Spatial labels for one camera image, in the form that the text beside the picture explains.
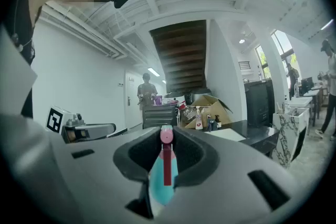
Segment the ceiling light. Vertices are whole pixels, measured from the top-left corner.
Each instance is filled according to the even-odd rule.
[[[334,19],[331,19],[325,26],[323,26],[321,28],[321,30],[325,29],[326,27],[328,27],[332,22],[334,21]]]
[[[160,75],[153,69],[153,68],[149,68],[148,71],[151,71],[154,75],[156,75],[157,77],[159,77]]]

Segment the white wall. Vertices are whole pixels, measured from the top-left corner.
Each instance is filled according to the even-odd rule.
[[[33,36],[38,78],[33,86],[34,120],[45,126],[48,109],[81,113],[86,123],[125,127],[125,68],[72,35],[39,22]]]
[[[158,93],[157,93],[158,95],[162,95],[162,96],[164,96],[164,95],[167,94],[167,91],[166,91],[166,84],[164,84],[163,82],[162,82],[162,83],[156,83],[156,82],[153,82],[153,81],[151,81],[151,83],[155,85],[156,90],[157,90],[157,92],[158,92]]]
[[[301,40],[287,35],[290,44],[296,54],[302,79],[312,77],[313,82],[318,82],[319,71],[328,70],[328,56],[321,52],[321,45],[307,45]]]
[[[224,38],[218,23],[210,22],[207,87],[233,112],[230,119],[247,119],[246,96],[239,64],[231,43]]]
[[[261,64],[255,49],[241,53],[238,47],[233,46],[233,52],[238,62],[249,61],[250,63],[251,69],[248,70],[248,72],[242,72],[241,70],[242,79],[246,78],[250,81],[259,80],[259,71],[261,72],[262,78],[264,78],[263,69],[261,68]]]

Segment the staircase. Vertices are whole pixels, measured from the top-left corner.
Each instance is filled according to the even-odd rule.
[[[166,77],[167,92],[206,88],[206,21],[169,25],[151,31]]]

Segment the cap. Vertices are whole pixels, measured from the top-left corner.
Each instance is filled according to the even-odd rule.
[[[325,51],[327,48],[330,48],[330,49],[332,50],[332,48],[331,48],[331,46],[330,46],[330,43],[325,39],[325,40],[322,42],[322,48],[321,48],[321,51]]]
[[[150,76],[148,73],[144,73],[144,74],[142,75],[142,78],[143,78],[143,79],[151,79],[151,76]]]

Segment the pants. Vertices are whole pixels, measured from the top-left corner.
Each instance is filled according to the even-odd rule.
[[[289,99],[291,100],[293,96],[294,96],[294,85],[290,84]]]
[[[323,131],[323,132],[326,131],[326,129],[328,127],[328,124],[331,120],[331,116],[332,116],[332,113],[333,113],[334,109],[336,111],[336,96],[330,94],[329,95],[328,108],[327,108],[327,116],[325,117],[324,124],[322,126],[321,131]]]

